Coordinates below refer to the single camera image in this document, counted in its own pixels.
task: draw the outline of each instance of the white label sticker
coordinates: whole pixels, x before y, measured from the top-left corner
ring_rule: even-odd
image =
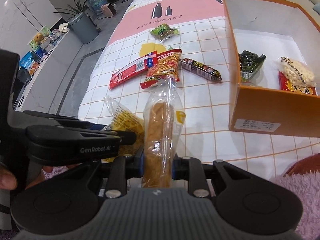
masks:
[[[261,122],[254,120],[237,119],[235,129],[274,132],[281,124],[274,122]]]

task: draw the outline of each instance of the red snack package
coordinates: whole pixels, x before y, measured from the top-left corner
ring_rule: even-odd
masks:
[[[120,69],[118,72],[112,74],[110,79],[110,89],[123,83],[124,81],[138,75],[140,72],[147,70],[157,64],[157,52],[151,52],[144,57],[138,58],[134,62],[129,63],[127,66]]]
[[[148,69],[146,79],[140,83],[142,89],[156,85],[160,79],[169,75],[180,81],[178,73],[178,62],[181,57],[181,49],[172,49],[158,54],[158,62]]]
[[[280,89],[286,91],[292,91],[301,94],[308,94],[308,95],[316,95],[316,89],[314,87],[298,87],[291,84],[290,80],[287,79],[282,72],[279,71],[279,83]]]

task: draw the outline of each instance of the yellow snack package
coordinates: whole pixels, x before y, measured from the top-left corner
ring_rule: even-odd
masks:
[[[123,145],[119,148],[119,155],[135,155],[138,149],[144,145],[144,122],[141,118],[133,114],[125,106],[121,105],[111,97],[105,97],[105,103],[112,115],[112,121],[109,125],[110,130],[135,132],[137,140],[133,145]],[[113,162],[114,158],[103,159],[105,162]]]

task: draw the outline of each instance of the white grid tablecloth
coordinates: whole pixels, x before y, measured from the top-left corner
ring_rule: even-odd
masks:
[[[140,6],[157,0],[134,0]],[[197,75],[180,70],[178,93],[186,112],[186,122],[177,153],[199,158],[204,163],[215,159],[231,162],[253,174],[270,179],[283,174],[297,160],[320,152],[319,138],[231,132],[229,121],[229,70],[224,17],[172,25],[181,35],[164,42],[168,49],[181,47],[183,56],[217,69],[223,78],[212,83]],[[106,95],[119,101],[139,117],[142,116],[149,93],[140,82],[145,73],[109,90],[112,73],[139,56],[141,45],[159,43],[150,35],[151,29],[108,45],[92,72],[78,117],[95,123],[108,124],[112,117],[105,103]]]

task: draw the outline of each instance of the white puffed snack bag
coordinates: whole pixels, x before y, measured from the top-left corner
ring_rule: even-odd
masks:
[[[288,57],[280,57],[280,71],[292,85],[298,87],[315,87],[315,75],[304,63]]]

